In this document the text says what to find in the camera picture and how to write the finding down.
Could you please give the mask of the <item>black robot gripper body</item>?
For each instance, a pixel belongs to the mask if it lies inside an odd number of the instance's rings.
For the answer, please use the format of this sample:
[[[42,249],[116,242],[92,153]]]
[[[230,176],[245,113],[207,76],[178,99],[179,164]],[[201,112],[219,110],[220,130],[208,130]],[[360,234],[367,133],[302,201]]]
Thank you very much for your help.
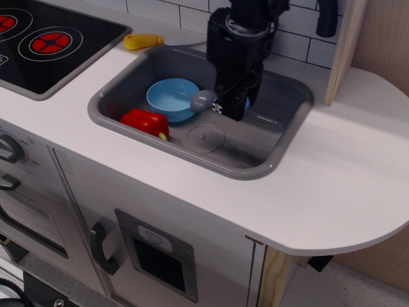
[[[274,41],[270,7],[225,7],[210,16],[207,60],[216,69],[215,92],[246,92],[259,83]]]

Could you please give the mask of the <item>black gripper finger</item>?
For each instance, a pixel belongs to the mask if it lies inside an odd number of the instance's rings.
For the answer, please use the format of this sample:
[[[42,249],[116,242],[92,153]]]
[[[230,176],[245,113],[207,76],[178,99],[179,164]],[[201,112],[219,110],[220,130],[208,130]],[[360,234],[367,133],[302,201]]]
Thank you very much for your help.
[[[249,106],[246,92],[227,93],[219,95],[212,102],[212,111],[227,116],[235,121],[243,119],[244,112]]]
[[[255,86],[251,87],[248,90],[247,98],[249,99],[249,105],[250,106],[254,105],[254,103],[256,101],[256,98],[258,96],[258,92],[259,92],[259,83],[257,83]]]

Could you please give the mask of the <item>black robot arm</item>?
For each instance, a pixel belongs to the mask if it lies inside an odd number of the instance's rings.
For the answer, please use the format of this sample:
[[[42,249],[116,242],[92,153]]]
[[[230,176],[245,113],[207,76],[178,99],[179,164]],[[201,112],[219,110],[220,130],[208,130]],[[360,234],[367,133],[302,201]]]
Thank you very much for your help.
[[[288,1],[231,1],[218,8],[207,25],[206,58],[216,69],[213,110],[236,121],[254,105],[279,16]]]

